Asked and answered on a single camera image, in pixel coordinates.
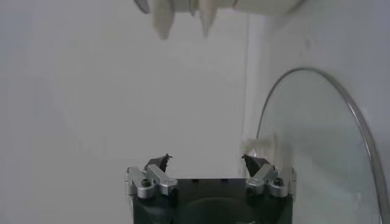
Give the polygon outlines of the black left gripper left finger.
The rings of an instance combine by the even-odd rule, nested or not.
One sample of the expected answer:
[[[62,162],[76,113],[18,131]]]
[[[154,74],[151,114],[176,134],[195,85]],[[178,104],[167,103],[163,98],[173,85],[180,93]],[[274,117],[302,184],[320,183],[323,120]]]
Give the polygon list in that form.
[[[175,198],[178,180],[165,173],[171,158],[169,154],[152,158],[143,170],[137,166],[128,167],[124,173],[126,195],[135,195],[142,200],[152,199],[157,194]]]

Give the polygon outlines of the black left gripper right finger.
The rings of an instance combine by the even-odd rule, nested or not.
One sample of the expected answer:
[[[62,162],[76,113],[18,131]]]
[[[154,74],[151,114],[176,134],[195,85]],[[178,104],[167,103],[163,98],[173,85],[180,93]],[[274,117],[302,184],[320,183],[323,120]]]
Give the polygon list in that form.
[[[246,190],[251,195],[263,195],[267,189],[271,196],[285,198],[296,194],[296,172],[292,166],[282,167],[281,171],[265,158],[243,155],[249,178]]]

